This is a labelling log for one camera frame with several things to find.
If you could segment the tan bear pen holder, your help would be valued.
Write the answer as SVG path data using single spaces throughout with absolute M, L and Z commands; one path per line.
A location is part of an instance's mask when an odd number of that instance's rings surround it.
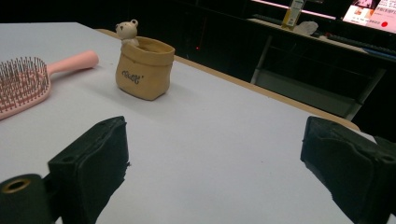
M 121 40 L 116 83 L 134 97 L 153 101 L 170 87 L 175 49 L 157 39 L 138 36 L 137 26 L 138 20 L 116 25 Z

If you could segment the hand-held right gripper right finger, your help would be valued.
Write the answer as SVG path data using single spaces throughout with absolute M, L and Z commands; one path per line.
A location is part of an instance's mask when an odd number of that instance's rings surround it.
M 301 161 L 354 224 L 387 224 L 396 216 L 396 143 L 310 117 Z

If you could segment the computer monitor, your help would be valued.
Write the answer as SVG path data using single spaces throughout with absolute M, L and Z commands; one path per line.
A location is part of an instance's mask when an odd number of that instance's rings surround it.
M 396 34 L 396 0 L 352 0 L 342 21 Z

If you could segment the white crumpled bag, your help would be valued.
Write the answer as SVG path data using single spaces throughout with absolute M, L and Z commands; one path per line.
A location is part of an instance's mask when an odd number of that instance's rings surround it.
M 294 27 L 293 31 L 300 35 L 312 35 L 318 29 L 318 24 L 314 21 L 303 21 Z

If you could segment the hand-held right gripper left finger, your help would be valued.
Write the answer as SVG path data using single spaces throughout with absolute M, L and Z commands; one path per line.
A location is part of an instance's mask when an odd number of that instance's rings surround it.
M 129 166 L 123 116 L 100 121 L 48 162 L 53 219 L 95 224 Z

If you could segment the white metal stand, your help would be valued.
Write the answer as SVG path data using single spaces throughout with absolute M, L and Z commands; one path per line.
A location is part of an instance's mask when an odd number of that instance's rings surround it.
M 356 47 L 312 28 L 249 21 L 265 34 L 250 82 L 344 119 L 353 119 L 382 77 L 396 68 L 396 52 Z

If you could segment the dark keyboard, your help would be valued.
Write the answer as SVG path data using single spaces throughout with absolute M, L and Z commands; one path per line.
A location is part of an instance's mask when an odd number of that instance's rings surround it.
M 360 42 L 360 41 L 349 39 L 349 38 L 342 37 L 339 35 L 328 35 L 327 38 L 330 40 L 333 40 L 333 41 L 337 41 L 340 43 L 348 44 L 350 46 L 364 49 L 368 52 L 379 52 L 379 53 L 383 53 L 383 54 L 396 56 L 396 50 L 393 50 L 393 49 L 387 49 L 384 47 L 375 46 L 372 44 Z

